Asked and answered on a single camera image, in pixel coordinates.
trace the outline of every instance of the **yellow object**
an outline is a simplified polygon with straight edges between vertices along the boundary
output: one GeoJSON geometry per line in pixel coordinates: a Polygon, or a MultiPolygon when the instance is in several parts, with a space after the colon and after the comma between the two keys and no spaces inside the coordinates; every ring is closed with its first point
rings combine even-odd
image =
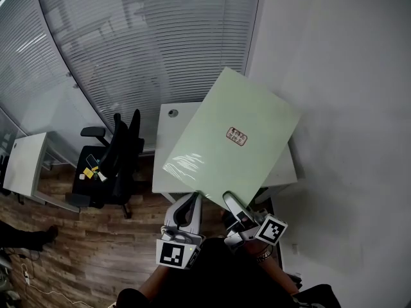
{"type": "Polygon", "coordinates": [[[92,177],[93,174],[94,174],[88,167],[84,169],[83,173],[84,173],[86,176],[88,176],[90,179],[91,179],[91,177],[92,177]]]}

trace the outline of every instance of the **white wall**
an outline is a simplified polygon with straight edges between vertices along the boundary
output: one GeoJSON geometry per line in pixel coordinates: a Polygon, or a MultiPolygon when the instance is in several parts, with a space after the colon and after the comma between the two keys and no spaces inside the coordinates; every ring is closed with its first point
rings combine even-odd
{"type": "Polygon", "coordinates": [[[343,307],[411,299],[411,0],[263,0],[249,78],[303,112],[275,199],[288,270],[343,307]]]}

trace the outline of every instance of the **bracelet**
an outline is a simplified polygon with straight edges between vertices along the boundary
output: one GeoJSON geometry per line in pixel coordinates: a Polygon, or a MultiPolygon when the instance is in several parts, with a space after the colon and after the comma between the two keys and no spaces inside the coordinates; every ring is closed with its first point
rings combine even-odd
{"type": "Polygon", "coordinates": [[[258,264],[263,262],[264,260],[266,260],[267,258],[269,258],[272,255],[273,251],[274,251],[274,247],[272,245],[270,245],[270,248],[266,252],[264,252],[263,254],[256,257],[256,262],[258,264]]]}

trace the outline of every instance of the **smartphone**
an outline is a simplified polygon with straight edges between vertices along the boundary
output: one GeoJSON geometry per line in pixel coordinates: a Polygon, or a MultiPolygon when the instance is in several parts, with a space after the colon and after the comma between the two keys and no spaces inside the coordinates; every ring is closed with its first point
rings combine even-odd
{"type": "Polygon", "coordinates": [[[96,170],[96,168],[98,168],[98,162],[91,154],[85,160],[89,164],[91,171],[94,171],[96,170]]]}

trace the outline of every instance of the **chair seat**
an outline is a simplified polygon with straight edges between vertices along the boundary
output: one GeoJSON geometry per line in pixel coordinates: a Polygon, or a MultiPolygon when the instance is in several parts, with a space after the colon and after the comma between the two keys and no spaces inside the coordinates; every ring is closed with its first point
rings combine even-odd
{"type": "Polygon", "coordinates": [[[92,201],[101,202],[102,205],[111,201],[117,177],[108,178],[105,182],[102,182],[100,178],[89,179],[87,176],[85,177],[85,180],[80,180],[79,176],[83,173],[85,168],[88,167],[91,169],[86,158],[91,154],[96,160],[101,160],[106,149],[106,147],[100,146],[83,147],[80,158],[78,159],[72,190],[72,193],[90,196],[92,201]]]}

